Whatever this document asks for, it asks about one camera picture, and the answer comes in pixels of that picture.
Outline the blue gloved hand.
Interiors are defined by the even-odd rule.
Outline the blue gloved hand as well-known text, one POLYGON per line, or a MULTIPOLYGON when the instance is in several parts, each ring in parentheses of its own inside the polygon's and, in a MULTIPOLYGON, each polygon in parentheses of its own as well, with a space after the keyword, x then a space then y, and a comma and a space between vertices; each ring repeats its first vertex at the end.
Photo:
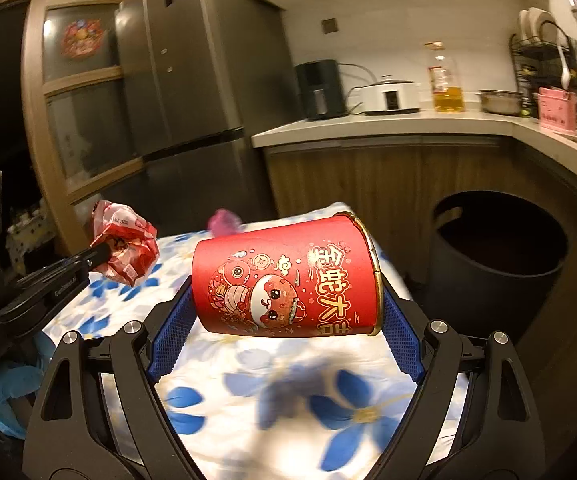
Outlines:
POLYGON ((39 353, 36 364, 0 366, 0 431, 20 440, 26 439, 26 429, 17 419, 10 401, 39 390, 55 351, 54 342, 43 332, 34 336, 34 345, 39 353))

